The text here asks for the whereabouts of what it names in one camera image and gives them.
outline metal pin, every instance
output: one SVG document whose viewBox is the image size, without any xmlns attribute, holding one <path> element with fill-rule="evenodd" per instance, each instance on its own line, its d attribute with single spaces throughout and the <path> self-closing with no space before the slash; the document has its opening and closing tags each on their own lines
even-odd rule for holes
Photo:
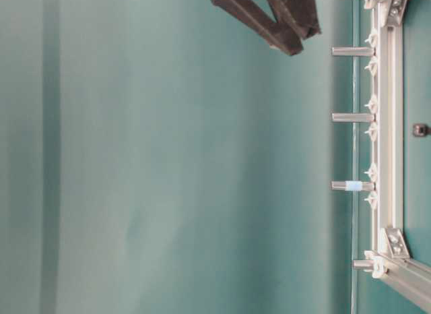
<svg viewBox="0 0 431 314">
<path fill-rule="evenodd" d="M 352 264 L 355 270 L 374 270 L 373 260 L 353 260 Z"/>
<path fill-rule="evenodd" d="M 367 46 L 335 46 L 332 48 L 333 56 L 372 57 L 374 54 L 375 50 Z"/>
<path fill-rule="evenodd" d="M 364 181 L 333 181 L 334 191 L 374 191 L 375 184 Z"/>
<path fill-rule="evenodd" d="M 333 113 L 333 122 L 374 122 L 376 117 L 368 113 Z"/>
</svg>

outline white clip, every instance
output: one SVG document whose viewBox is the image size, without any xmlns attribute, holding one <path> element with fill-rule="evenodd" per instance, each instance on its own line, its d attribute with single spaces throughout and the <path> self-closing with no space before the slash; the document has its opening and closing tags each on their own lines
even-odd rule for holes
<svg viewBox="0 0 431 314">
<path fill-rule="evenodd" d="M 364 201 L 370 204 L 371 210 L 377 210 L 378 195 L 375 191 L 372 191 Z"/>
<path fill-rule="evenodd" d="M 375 56 L 371 58 L 370 63 L 365 67 L 365 69 L 370 71 L 372 77 L 377 75 L 378 60 Z"/>
<path fill-rule="evenodd" d="M 377 182 L 377 165 L 372 163 L 370 169 L 368 169 L 365 174 L 370 177 L 373 183 Z"/>
<path fill-rule="evenodd" d="M 385 260 L 380 255 L 375 255 L 372 251 L 365 251 L 365 258 L 373 261 L 372 277 L 374 279 L 382 278 L 388 269 L 385 267 Z"/>
<path fill-rule="evenodd" d="M 372 48 L 376 48 L 378 44 L 378 33 L 376 29 L 372 29 L 370 36 L 365 40 Z"/>
<path fill-rule="evenodd" d="M 365 107 L 368 107 L 368 109 L 370 110 L 370 112 L 372 114 L 376 114 L 378 111 L 378 101 L 377 101 L 377 95 L 373 94 L 371 96 L 370 101 L 368 102 L 368 104 L 365 105 Z"/>
<path fill-rule="evenodd" d="M 371 141 L 375 142 L 377 140 L 377 135 L 378 135 L 377 123 L 376 122 L 371 123 L 368 130 L 365 131 L 365 134 L 368 134 L 370 136 Z"/>
</svg>

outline teal wall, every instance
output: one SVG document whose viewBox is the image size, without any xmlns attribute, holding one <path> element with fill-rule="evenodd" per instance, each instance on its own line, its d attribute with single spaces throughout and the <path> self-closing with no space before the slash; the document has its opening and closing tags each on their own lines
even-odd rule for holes
<svg viewBox="0 0 431 314">
<path fill-rule="evenodd" d="M 287 57 L 209 0 L 2 0 L 5 313 L 347 313 L 349 1 Z"/>
</svg>

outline bolt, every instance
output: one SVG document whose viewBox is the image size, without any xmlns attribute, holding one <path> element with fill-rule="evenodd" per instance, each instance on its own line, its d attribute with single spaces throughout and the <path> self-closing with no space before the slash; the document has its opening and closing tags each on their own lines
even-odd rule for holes
<svg viewBox="0 0 431 314">
<path fill-rule="evenodd" d="M 392 6 L 401 6 L 401 4 L 403 3 L 403 0 L 393 0 L 392 1 Z"/>
<path fill-rule="evenodd" d="M 399 255 L 402 252 L 402 248 L 395 246 L 393 247 L 393 251 L 395 252 L 396 255 Z"/>
<path fill-rule="evenodd" d="M 395 235 L 392 235 L 392 234 L 389 235 L 389 240 L 391 243 L 398 243 L 399 242 L 399 239 Z"/>
<path fill-rule="evenodd" d="M 427 126 L 427 124 L 413 124 L 413 135 L 415 137 L 426 137 L 428 134 L 431 134 L 431 129 Z"/>
<path fill-rule="evenodd" d="M 398 9 L 396 7 L 391 9 L 391 16 L 397 16 L 398 15 Z"/>
</svg>

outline cylindrical peg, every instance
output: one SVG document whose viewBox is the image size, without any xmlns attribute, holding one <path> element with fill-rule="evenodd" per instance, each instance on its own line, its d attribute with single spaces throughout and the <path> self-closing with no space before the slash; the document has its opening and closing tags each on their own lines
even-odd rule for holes
<svg viewBox="0 0 431 314">
<path fill-rule="evenodd" d="M 375 184 L 364 181 L 333 181 L 334 191 L 374 191 Z"/>
<path fill-rule="evenodd" d="M 333 113 L 334 122 L 374 122 L 376 117 L 368 113 Z"/>
<path fill-rule="evenodd" d="M 333 56 L 372 57 L 374 54 L 375 50 L 367 46 L 336 46 L 332 48 Z"/>
<path fill-rule="evenodd" d="M 373 260 L 353 260 L 352 264 L 355 270 L 374 270 Z"/>
</svg>

